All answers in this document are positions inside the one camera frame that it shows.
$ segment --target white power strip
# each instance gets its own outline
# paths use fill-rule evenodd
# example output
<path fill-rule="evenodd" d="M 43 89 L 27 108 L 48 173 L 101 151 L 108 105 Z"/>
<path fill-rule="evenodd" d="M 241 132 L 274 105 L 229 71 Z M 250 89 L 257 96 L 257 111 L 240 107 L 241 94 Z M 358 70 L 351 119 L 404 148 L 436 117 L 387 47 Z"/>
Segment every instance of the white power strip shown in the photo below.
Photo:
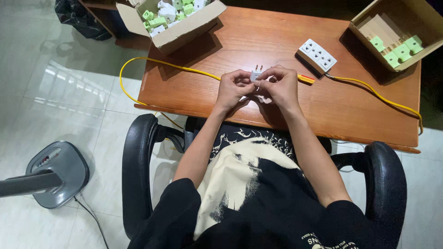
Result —
<path fill-rule="evenodd" d="M 297 54 L 313 66 L 320 74 L 325 74 L 337 62 L 332 55 L 311 39 L 307 40 L 303 46 L 297 50 Z"/>

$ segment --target graphic print t-shirt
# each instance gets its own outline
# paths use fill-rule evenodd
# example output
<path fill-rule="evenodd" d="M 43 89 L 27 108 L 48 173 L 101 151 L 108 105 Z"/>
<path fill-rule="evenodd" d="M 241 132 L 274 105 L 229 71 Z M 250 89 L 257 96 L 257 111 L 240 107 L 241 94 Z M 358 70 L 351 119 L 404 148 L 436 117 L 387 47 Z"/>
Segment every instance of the graphic print t-shirt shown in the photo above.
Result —
<path fill-rule="evenodd" d="M 362 211 L 349 201 L 323 207 L 279 139 L 227 139 L 198 190 L 190 179 L 167 186 L 129 248 L 372 248 Z"/>

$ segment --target electrical plug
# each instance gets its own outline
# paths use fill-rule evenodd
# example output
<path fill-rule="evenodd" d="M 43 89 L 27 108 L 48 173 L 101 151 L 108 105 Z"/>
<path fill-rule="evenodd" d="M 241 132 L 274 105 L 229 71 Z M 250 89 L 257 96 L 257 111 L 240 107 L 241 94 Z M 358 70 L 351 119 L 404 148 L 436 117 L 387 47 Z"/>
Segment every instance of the electrical plug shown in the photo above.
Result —
<path fill-rule="evenodd" d="M 255 67 L 255 70 L 252 70 L 252 72 L 251 72 L 251 77 L 249 77 L 249 79 L 251 80 L 251 81 L 256 81 L 257 80 L 257 78 L 261 75 L 261 70 L 263 69 L 263 65 L 260 67 L 260 70 L 257 70 L 258 69 L 258 65 Z"/>

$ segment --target open cardboard box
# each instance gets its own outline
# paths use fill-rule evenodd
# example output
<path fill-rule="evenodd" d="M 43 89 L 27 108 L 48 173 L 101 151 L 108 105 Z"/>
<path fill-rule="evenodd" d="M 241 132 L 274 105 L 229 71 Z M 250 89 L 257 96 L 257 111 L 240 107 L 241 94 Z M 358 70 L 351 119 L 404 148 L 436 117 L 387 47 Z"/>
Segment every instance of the open cardboard box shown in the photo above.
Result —
<path fill-rule="evenodd" d="M 146 10 L 157 13 L 160 0 L 131 0 L 134 7 L 117 3 L 117 9 L 126 28 L 139 35 L 151 37 L 143 25 L 142 15 Z M 226 6 L 219 0 L 213 0 L 201 10 L 185 18 L 176 25 L 151 37 L 154 45 L 164 54 L 168 55 L 197 36 L 210 30 L 218 22 L 218 16 L 226 10 Z"/>
<path fill-rule="evenodd" d="M 379 31 L 377 36 L 403 38 L 405 35 L 417 35 L 424 49 L 393 68 L 360 31 L 365 23 L 380 16 L 389 28 Z M 443 17 L 426 0 L 375 0 L 352 19 L 349 29 L 393 72 L 405 70 L 443 45 Z"/>

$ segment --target black plastic bag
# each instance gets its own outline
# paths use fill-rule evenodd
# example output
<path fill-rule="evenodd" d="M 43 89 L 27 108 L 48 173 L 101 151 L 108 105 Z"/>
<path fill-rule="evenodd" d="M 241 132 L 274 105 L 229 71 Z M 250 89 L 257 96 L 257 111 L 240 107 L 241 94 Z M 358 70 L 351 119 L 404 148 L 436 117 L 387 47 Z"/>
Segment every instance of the black plastic bag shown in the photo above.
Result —
<path fill-rule="evenodd" d="M 77 0 L 56 0 L 55 13 L 62 24 L 73 26 L 85 38 L 104 41 L 112 37 Z"/>

